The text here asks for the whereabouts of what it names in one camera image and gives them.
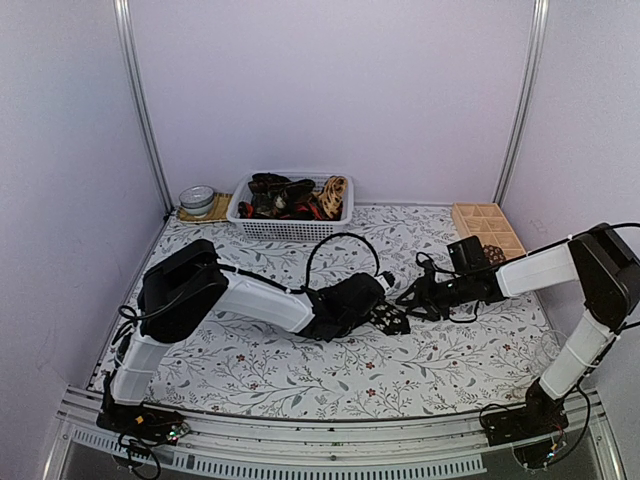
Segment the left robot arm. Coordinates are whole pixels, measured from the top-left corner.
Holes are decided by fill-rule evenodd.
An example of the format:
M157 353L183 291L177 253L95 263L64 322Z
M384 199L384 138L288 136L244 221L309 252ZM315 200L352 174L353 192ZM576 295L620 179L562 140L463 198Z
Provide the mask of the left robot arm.
M116 365L104 380L97 424L158 439L183 423L181 414L148 408L143 398L169 348L187 339L211 312L329 342L369 321L394 283L390 272L377 269L319 290L309 285L291 289L222 263L211 241L196 240L144 274L137 307L119 307L126 322L113 340Z

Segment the black white floral tie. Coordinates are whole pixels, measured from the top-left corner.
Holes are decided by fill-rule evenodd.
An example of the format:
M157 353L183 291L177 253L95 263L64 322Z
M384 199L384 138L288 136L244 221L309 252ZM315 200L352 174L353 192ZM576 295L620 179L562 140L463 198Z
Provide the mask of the black white floral tie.
M387 336L411 333L406 313L386 301L379 302L371 310L370 322Z

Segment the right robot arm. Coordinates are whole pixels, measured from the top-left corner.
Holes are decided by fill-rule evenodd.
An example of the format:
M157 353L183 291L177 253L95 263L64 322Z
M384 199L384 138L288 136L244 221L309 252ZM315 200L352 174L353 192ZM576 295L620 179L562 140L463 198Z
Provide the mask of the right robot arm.
M555 301L571 298L556 314L576 316L558 356L532 382L520 408L492 407L480 424L492 445L534 438L568 426L566 397L579 389L608 353L639 304L639 258L619 235L622 224L598 224L500 264L491 263L476 236L448 247L453 268L441 273L418 253L422 275L396 302L410 315L448 320L464 304L493 304L531 292Z

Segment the white plastic basket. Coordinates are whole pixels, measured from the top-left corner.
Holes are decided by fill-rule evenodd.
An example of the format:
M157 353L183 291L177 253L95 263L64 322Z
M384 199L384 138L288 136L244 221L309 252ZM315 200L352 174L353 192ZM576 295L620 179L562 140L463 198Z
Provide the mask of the white plastic basket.
M252 199L249 188L252 175L253 172L250 172L241 178L227 211L228 221L250 240L318 242L331 234L344 231L352 220L355 189L353 179L348 175L345 176L347 185L339 220L243 219L239 216L238 205L241 201L250 202Z

